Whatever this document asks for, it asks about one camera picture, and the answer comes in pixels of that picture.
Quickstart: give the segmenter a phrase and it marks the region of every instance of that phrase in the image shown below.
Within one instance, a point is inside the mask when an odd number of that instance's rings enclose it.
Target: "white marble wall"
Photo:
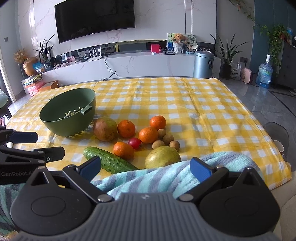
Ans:
[[[20,40],[31,55],[39,41],[53,34],[54,56],[119,41],[166,39],[168,32],[184,33],[185,26],[186,33],[193,33],[198,41],[214,43],[210,34],[216,35],[216,0],[134,0],[136,28],[92,34],[59,44],[54,6],[63,1],[18,0]]]

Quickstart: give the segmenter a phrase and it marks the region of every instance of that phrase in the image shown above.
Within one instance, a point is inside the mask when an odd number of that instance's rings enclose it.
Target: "table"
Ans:
[[[19,149],[63,146],[66,150],[64,159],[47,164],[50,170],[85,162],[83,150],[87,146],[112,152],[117,141],[128,141],[116,138],[111,142],[101,142],[93,135],[92,126],[73,137],[60,137],[49,131],[39,119],[40,110],[52,97],[74,88],[91,88],[96,92],[95,119],[109,116],[117,123],[130,120],[136,126],[136,136],[142,128],[149,126],[151,117],[163,115],[167,120],[166,131],[180,142],[182,160],[218,151],[236,151],[256,162],[270,189],[291,179],[291,170],[259,121],[215,78],[110,80],[60,87],[37,94],[10,119],[7,128],[38,133],[37,143],[15,145]],[[145,157],[150,151],[151,145],[143,145],[140,151],[135,152],[132,164],[144,168]],[[97,178],[109,175],[101,170]]]

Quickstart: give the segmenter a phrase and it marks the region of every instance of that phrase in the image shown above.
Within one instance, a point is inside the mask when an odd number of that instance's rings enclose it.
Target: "gold vase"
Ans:
[[[33,64],[35,64],[37,62],[38,62],[38,60],[36,57],[31,57],[24,62],[22,67],[24,68],[24,70],[28,76],[38,74],[37,71],[33,68]]]

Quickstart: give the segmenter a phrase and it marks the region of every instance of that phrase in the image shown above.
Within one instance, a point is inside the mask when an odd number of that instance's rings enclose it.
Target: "television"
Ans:
[[[66,0],[55,5],[59,42],[116,30],[135,28],[133,0]]]

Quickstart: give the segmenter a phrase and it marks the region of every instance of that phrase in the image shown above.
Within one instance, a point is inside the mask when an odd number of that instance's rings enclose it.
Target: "potted plant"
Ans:
[[[226,47],[227,48],[224,48],[224,45],[223,45],[218,34],[217,34],[217,36],[218,36],[221,44],[216,40],[216,38],[213,35],[211,35],[211,36],[221,49],[221,52],[217,50],[217,52],[221,55],[222,61],[223,61],[223,68],[222,68],[221,77],[228,80],[230,78],[230,74],[231,74],[231,62],[233,60],[233,57],[236,54],[242,52],[242,51],[237,51],[237,48],[241,45],[248,43],[248,42],[244,42],[242,44],[232,46],[232,43],[233,43],[233,40],[235,37],[235,34],[234,34],[232,37],[232,40],[230,42],[230,46],[228,45],[228,40],[226,40]]]
[[[41,54],[42,58],[44,59],[44,67],[45,67],[46,71],[49,71],[52,68],[51,64],[50,64],[50,60],[48,59],[48,55],[54,46],[54,45],[52,45],[52,46],[48,45],[48,43],[52,39],[52,37],[49,40],[44,39],[42,44],[40,42],[40,50],[34,49],[35,51],[38,51]]]
[[[282,41],[289,39],[287,29],[282,24],[276,24],[271,29],[268,29],[266,25],[259,26],[260,34],[265,33],[269,40],[269,53],[272,56],[272,62],[274,66],[281,66],[281,61],[279,60],[279,53],[282,49]]]

